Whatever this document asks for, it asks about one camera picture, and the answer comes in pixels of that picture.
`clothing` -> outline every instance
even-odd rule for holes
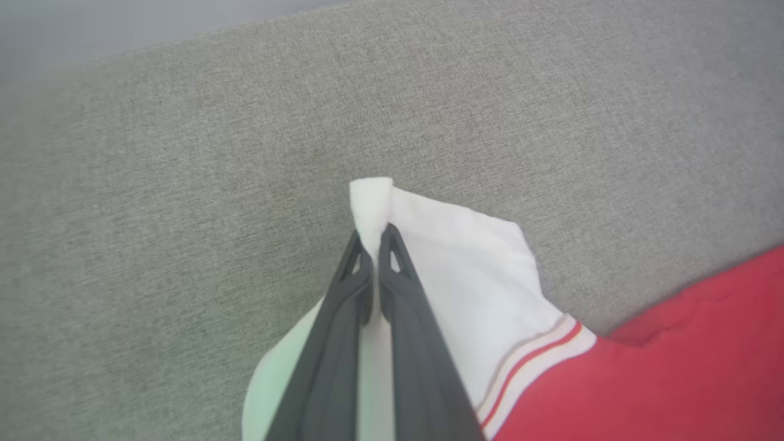
[[[602,439],[675,439],[681,429],[700,439],[700,430],[715,432],[704,427],[712,417],[723,418],[716,428],[758,423],[766,436],[782,422],[784,381],[775,379],[784,374],[784,250],[765,270],[743,272],[732,283],[738,293],[687,291],[702,294],[685,293],[605,340],[544,298],[516,224],[413,195],[388,178],[350,189],[355,226],[374,260],[387,223],[400,230],[488,439],[593,439],[591,430]],[[768,282],[750,283],[746,274]],[[715,297],[721,301],[706,300]],[[358,439],[392,441],[390,327],[378,305],[376,297],[361,332]],[[263,439],[317,312],[318,305],[256,368],[243,440]],[[746,419],[738,419],[740,405]]]

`white fabric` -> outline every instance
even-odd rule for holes
[[[514,349],[564,320],[542,295],[536,262],[520,228],[400,190],[389,178],[356,180],[350,193],[356,229],[374,261],[387,222],[400,230],[474,407],[494,399],[488,395],[498,394],[492,385]],[[379,312],[377,291],[376,284],[372,318],[360,342],[362,441],[394,440],[391,334]],[[263,439],[317,308],[256,368],[245,397],[244,441]]]

